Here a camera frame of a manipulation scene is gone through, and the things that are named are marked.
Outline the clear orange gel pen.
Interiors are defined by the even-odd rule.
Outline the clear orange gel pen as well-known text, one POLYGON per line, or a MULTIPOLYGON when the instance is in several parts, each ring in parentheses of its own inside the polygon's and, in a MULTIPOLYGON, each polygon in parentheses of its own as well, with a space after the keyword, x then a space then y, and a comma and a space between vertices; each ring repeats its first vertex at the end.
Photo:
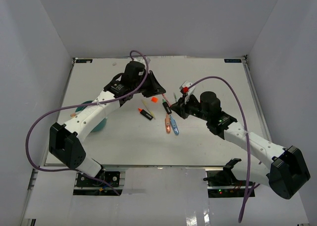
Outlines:
POLYGON ((164 101, 169 105, 169 107, 171 106, 171 104, 169 103, 167 97, 165 96, 165 94, 162 94, 162 97, 164 99, 164 101))

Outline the blue transparent highlighter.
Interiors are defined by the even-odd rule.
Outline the blue transparent highlighter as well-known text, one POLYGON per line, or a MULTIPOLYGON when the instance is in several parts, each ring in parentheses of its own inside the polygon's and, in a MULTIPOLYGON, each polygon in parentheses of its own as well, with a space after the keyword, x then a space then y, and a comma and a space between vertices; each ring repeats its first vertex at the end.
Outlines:
POLYGON ((175 134, 176 136, 178 136, 178 135, 179 135, 179 129, 178 129, 176 120, 173 118, 172 115, 169 116, 169 119, 170 119, 170 125, 171 125, 171 128, 172 128, 174 134, 175 134))

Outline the orange transparent highlighter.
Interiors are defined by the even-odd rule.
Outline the orange transparent highlighter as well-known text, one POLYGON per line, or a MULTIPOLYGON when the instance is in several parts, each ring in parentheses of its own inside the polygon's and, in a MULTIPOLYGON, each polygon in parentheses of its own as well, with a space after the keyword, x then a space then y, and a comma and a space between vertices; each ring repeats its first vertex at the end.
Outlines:
POLYGON ((169 114, 166 114, 165 119, 164 119, 164 123, 165 123, 165 130, 167 134, 170 134, 171 132, 171 125, 170 125, 170 117, 169 114))

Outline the black highlighter orange cap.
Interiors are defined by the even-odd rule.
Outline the black highlighter orange cap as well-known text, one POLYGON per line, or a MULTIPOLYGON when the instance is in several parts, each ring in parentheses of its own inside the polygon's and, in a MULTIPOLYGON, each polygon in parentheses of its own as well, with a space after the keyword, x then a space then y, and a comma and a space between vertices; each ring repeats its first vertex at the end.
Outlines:
POLYGON ((152 120, 154 118, 150 113, 148 113, 144 109, 138 108, 138 111, 142 116, 144 116, 148 120, 152 120))

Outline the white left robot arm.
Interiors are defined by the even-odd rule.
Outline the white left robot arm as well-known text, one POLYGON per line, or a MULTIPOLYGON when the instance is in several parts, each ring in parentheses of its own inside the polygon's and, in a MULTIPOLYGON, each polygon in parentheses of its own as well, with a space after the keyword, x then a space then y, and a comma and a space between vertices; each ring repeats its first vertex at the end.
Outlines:
POLYGON ((88 175, 88 181, 99 186, 104 182, 102 165, 89 157, 82 146, 92 130, 134 94, 149 98, 166 93, 151 70, 143 63, 130 61, 123 73, 116 75, 87 107, 64 124, 50 128, 49 152, 69 169, 88 175))

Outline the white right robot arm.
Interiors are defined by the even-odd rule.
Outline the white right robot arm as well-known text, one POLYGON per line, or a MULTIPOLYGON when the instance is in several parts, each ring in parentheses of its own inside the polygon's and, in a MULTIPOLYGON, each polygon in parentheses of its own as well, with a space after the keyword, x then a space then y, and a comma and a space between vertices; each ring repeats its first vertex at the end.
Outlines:
POLYGON ((220 100, 214 92, 203 92, 198 99, 194 95, 184 95, 171 105, 171 110, 183 119, 192 115, 206 121, 212 134, 249 150, 268 169, 267 173, 259 175, 260 183, 269 186, 283 199, 291 199, 311 178, 299 148, 285 148, 247 132, 236 118, 221 109, 220 100))

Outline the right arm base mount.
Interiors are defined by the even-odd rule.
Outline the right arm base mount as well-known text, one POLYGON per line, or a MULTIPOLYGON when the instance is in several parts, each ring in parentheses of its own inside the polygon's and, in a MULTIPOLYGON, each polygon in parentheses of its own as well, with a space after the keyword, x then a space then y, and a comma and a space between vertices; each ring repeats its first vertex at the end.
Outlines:
POLYGON ((245 192, 245 178, 237 178, 232 170, 241 159, 233 158, 225 166, 206 170, 203 181, 207 183, 209 198, 243 198, 245 192))

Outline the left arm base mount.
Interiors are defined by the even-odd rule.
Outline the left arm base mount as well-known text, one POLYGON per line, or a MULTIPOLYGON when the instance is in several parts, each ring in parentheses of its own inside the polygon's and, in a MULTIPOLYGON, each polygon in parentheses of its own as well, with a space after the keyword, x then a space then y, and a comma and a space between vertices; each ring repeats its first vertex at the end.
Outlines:
POLYGON ((123 191, 121 172, 102 171, 96 179, 82 173, 76 176, 73 195, 75 196, 120 196, 123 191))

